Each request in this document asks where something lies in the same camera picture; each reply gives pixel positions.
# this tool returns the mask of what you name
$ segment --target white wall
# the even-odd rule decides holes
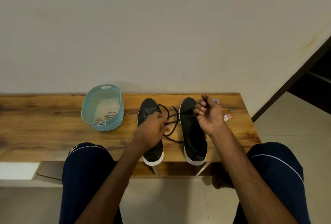
[[[331,0],[0,0],[0,92],[241,92],[254,115],[330,14]]]

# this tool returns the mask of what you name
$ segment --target wood grain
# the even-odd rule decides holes
[[[220,104],[230,108],[232,118],[226,122],[244,151],[260,143],[258,134],[239,93],[213,93]],[[69,150],[82,142],[104,146],[118,160],[137,128],[137,113],[148,97],[175,113],[186,97],[199,94],[123,94],[124,119],[113,131],[98,132],[81,119],[84,94],[7,95],[0,96],[0,161],[63,161]],[[180,124],[171,138],[182,140]],[[206,161],[220,157],[207,137]],[[163,139],[164,162],[186,162],[183,144]]]

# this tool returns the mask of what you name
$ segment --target hand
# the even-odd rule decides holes
[[[201,95],[202,99],[195,105],[194,113],[197,114],[197,119],[200,127],[209,136],[215,131],[224,126],[224,117],[222,106],[216,104],[211,96],[206,94]]]
[[[166,116],[159,112],[154,112],[148,115],[146,120],[139,125],[133,135],[133,142],[139,148],[142,148],[143,153],[155,147],[162,139],[164,132],[170,129],[169,125],[164,125],[166,122],[168,122]]]

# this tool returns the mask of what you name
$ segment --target leg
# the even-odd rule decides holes
[[[116,162],[102,146],[82,143],[74,147],[64,163],[60,224],[74,224],[115,167]],[[117,210],[114,223],[122,223]]]
[[[290,149],[280,143],[267,142],[253,146],[247,156],[298,224],[310,224],[303,169]],[[240,203],[233,223],[247,223]]]

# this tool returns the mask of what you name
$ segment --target tiled floor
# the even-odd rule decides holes
[[[256,122],[262,142],[287,145],[304,168],[312,223],[331,219],[331,115],[285,93]],[[0,223],[58,223],[61,188],[0,188]],[[124,223],[232,223],[238,197],[210,178],[132,179],[121,201]]]

